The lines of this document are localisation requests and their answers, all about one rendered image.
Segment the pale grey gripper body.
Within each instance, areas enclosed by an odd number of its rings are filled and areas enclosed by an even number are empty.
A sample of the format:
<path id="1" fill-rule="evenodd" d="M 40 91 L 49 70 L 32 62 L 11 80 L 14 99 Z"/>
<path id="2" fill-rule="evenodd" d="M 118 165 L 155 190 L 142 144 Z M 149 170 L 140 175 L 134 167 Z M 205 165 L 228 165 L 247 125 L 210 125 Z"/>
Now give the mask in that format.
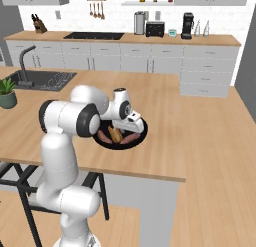
<path id="1" fill-rule="evenodd" d="M 144 123 L 142 119 L 138 119 L 136 122 L 114 120 L 113 126 L 134 133 L 142 133 L 144 131 Z"/>

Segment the reddish brown sausage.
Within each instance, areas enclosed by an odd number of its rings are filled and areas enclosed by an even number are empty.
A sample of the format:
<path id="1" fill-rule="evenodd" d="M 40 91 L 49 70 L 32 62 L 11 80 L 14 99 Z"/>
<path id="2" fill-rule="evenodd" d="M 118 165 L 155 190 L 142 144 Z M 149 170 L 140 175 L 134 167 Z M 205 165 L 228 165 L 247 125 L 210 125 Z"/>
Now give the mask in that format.
<path id="1" fill-rule="evenodd" d="M 122 141 L 120 142 L 120 144 L 128 144 L 136 139 L 138 139 L 140 137 L 140 134 L 139 133 L 133 133 L 133 134 L 130 134 L 126 137 L 124 137 L 122 139 Z"/>
<path id="2" fill-rule="evenodd" d="M 103 132 L 102 130 L 98 130 L 97 135 L 98 135 L 98 138 L 99 138 L 102 142 L 108 143 L 108 144 L 112 144 L 112 143 L 113 143 L 112 140 L 109 139 L 109 138 L 104 134 L 104 132 Z"/>

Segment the black bowl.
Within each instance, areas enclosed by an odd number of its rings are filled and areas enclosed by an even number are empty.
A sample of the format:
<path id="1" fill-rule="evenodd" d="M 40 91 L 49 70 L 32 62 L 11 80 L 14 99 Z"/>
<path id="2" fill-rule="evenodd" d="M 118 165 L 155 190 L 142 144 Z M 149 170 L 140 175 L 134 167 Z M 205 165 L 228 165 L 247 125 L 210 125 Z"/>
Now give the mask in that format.
<path id="1" fill-rule="evenodd" d="M 126 149 L 131 149 L 137 145 L 139 145 L 141 142 L 144 141 L 144 139 L 146 138 L 147 136 L 147 133 L 148 133 L 148 125 L 146 123 L 145 120 L 143 120 L 143 123 L 144 123 L 144 131 L 140 134 L 140 137 L 128 144 L 120 144 L 120 143 L 113 143 L 112 144 L 108 144 L 108 143 L 104 143 L 102 142 L 99 138 L 98 138 L 98 135 L 97 133 L 93 136 L 94 140 L 100 145 L 100 146 L 103 146 L 107 149 L 112 149 L 112 150 L 126 150 Z M 111 126 L 113 127 L 112 125 L 112 121 L 111 120 L 106 120 L 106 121 L 102 121 L 101 124 L 100 124 L 100 127 L 99 127 L 99 130 L 102 130 L 104 132 L 104 134 L 109 138 L 111 139 L 111 135 L 108 131 L 108 127 Z M 122 136 L 123 137 L 126 137 L 130 134 L 133 134 L 133 132 L 130 132 L 130 131 L 124 131 L 122 133 Z"/>

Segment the grey base cupboard run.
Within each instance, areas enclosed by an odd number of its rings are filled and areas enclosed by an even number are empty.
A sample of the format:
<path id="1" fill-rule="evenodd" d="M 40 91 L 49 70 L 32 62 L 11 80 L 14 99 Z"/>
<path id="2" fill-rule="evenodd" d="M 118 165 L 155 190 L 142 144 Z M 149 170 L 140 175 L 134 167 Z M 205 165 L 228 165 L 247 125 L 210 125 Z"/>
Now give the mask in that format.
<path id="1" fill-rule="evenodd" d="M 31 46 L 28 67 L 178 74 L 182 95 L 207 97 L 228 95 L 238 54 L 236 46 L 9 40 L 15 66 Z"/>

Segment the dark grey sink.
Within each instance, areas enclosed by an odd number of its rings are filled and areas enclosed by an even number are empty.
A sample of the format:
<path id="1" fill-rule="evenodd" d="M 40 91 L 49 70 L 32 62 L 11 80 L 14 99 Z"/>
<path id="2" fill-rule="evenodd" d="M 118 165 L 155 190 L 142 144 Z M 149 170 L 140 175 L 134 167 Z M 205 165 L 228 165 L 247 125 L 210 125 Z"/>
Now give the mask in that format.
<path id="1" fill-rule="evenodd" d="M 21 70 L 17 70 L 6 77 L 15 83 L 15 89 L 28 89 L 40 91 L 61 91 L 75 76 L 76 72 L 35 71 L 27 70 L 26 77 L 33 85 L 24 84 L 25 79 Z"/>

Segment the black hob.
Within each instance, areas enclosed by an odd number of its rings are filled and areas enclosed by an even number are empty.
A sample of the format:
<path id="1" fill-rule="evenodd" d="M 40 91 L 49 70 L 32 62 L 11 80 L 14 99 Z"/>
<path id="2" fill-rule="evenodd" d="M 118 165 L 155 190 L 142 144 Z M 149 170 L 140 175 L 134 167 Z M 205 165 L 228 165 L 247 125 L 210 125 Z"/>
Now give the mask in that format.
<path id="1" fill-rule="evenodd" d="M 120 40 L 124 33 L 119 32 L 72 32 L 66 35 L 64 39 L 79 40 Z"/>

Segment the black toaster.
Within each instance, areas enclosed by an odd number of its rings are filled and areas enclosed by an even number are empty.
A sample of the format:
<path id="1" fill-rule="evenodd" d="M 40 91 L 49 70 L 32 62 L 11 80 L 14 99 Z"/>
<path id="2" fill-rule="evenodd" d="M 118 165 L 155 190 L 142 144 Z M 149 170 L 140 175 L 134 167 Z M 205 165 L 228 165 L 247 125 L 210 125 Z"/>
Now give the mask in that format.
<path id="1" fill-rule="evenodd" d="M 165 23 L 161 21 L 149 21 L 146 23 L 147 37 L 163 37 L 165 31 Z"/>

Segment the silver canister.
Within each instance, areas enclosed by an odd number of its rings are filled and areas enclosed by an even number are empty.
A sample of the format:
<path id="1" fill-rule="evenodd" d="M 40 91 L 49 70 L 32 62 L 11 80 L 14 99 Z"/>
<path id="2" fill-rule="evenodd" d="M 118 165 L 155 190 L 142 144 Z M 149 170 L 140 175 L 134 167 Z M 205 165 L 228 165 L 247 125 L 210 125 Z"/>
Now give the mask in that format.
<path id="1" fill-rule="evenodd" d="M 143 35 L 145 33 L 145 16 L 143 11 L 134 14 L 134 34 Z"/>

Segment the black coffee machine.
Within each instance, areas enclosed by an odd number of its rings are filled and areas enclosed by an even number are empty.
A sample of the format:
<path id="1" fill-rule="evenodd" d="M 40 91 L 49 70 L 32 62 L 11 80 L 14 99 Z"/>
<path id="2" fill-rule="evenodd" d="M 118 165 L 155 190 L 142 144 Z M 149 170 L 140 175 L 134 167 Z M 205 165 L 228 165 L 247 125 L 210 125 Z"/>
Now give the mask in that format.
<path id="1" fill-rule="evenodd" d="M 189 12 L 185 12 L 183 15 L 183 27 L 181 38 L 190 40 L 192 38 L 191 30 L 194 27 L 194 15 Z"/>

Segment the dark grey tap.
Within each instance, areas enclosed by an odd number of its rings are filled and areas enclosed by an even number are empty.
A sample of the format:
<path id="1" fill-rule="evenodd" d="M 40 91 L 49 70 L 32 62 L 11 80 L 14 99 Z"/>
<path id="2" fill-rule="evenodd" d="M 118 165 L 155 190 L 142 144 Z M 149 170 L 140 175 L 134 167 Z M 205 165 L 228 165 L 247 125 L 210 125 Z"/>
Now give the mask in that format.
<path id="1" fill-rule="evenodd" d="M 27 78 L 27 73 L 26 73 L 26 69 L 25 69 L 25 65 L 24 65 L 24 56 L 34 50 L 36 48 L 35 45 L 31 46 L 31 47 L 28 47 L 26 49 L 24 49 L 21 54 L 20 54 L 20 57 L 19 57 L 19 62 L 20 62 L 20 66 L 21 66 L 21 80 L 19 82 L 19 85 L 21 86 L 26 86 L 26 87 L 33 87 L 34 86 L 34 82 L 33 81 L 29 81 L 28 78 Z"/>

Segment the black metal stool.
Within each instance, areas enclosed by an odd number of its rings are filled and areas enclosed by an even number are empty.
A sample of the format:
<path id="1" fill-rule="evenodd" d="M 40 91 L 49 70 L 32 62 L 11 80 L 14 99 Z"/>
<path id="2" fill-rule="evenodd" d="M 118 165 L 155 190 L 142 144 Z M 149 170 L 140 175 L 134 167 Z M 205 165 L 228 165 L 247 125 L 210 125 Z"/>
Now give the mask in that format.
<path id="1" fill-rule="evenodd" d="M 15 171 L 18 174 L 17 180 L 5 180 L 4 175 L 12 168 L 15 168 Z M 42 247 L 42 243 L 37 231 L 37 227 L 34 221 L 32 211 L 40 211 L 47 213 L 55 213 L 53 210 L 48 210 L 41 207 L 36 203 L 36 192 L 39 184 L 36 184 L 35 187 L 30 186 L 28 183 L 28 178 L 32 173 L 37 169 L 35 165 L 29 165 L 25 171 L 22 170 L 21 166 L 16 163 L 7 163 L 0 161 L 0 185 L 5 186 L 14 186 L 18 189 L 18 193 L 27 217 L 27 221 L 35 242 L 36 247 Z M 102 198 L 103 210 L 105 219 L 109 219 L 109 209 L 107 202 L 107 195 L 105 189 L 105 181 L 102 173 L 89 172 L 78 179 L 78 183 L 81 186 L 93 188 L 96 180 L 99 180 L 100 191 L 99 195 Z"/>

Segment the green plant in grey pot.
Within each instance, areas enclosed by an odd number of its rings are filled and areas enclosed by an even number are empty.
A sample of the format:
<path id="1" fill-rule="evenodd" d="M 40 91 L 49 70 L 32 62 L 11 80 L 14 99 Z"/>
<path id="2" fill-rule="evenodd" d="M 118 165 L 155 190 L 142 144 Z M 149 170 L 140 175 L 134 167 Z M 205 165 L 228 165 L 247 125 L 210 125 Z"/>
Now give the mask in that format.
<path id="1" fill-rule="evenodd" d="M 16 106 L 17 97 L 14 91 L 15 86 L 15 82 L 11 79 L 0 80 L 0 107 L 11 109 Z"/>

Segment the wooden knife block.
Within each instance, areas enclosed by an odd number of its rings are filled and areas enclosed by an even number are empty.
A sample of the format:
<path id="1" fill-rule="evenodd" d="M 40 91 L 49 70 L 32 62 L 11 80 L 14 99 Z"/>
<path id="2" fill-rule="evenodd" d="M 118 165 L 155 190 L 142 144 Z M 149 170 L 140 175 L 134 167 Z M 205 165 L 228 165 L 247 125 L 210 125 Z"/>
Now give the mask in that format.
<path id="1" fill-rule="evenodd" d="M 43 34 L 47 31 L 47 28 L 45 27 L 44 23 L 36 14 L 32 14 L 31 18 L 33 20 L 33 24 L 37 33 Z"/>

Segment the grey tall cabinet unit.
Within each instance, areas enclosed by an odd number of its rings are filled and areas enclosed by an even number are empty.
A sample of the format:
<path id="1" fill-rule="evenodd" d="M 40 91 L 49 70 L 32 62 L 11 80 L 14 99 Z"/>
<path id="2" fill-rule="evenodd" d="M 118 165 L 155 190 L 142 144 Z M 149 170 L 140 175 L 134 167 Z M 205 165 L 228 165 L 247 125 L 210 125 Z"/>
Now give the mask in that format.
<path id="1" fill-rule="evenodd" d="M 12 66 L 5 37 L 23 31 L 23 24 L 17 6 L 5 6 L 0 0 L 0 66 Z"/>

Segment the white wall shelf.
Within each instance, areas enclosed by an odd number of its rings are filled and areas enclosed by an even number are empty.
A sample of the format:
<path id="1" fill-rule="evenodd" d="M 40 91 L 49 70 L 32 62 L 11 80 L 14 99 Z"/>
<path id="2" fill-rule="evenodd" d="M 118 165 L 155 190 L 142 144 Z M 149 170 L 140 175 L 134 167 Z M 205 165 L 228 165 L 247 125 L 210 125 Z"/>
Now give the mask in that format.
<path id="1" fill-rule="evenodd" d="M 122 6 L 174 6 L 174 2 L 168 2 L 168 1 L 145 1 L 145 2 L 139 2 L 139 1 L 125 1 L 121 3 Z"/>

